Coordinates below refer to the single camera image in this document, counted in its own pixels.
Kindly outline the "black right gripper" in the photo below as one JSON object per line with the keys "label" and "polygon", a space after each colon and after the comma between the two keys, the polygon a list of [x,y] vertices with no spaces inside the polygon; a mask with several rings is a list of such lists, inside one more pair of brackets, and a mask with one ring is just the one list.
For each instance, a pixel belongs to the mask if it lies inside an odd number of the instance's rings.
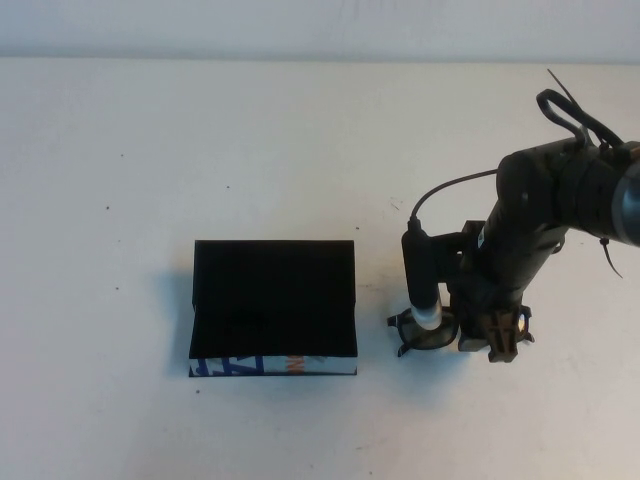
{"label": "black right gripper", "polygon": [[[460,320],[459,351],[489,346],[490,363],[516,358],[525,289],[560,244],[557,225],[529,231],[506,218],[468,221],[460,232],[447,236],[453,262],[447,289]],[[477,323],[486,323],[487,339]]]}

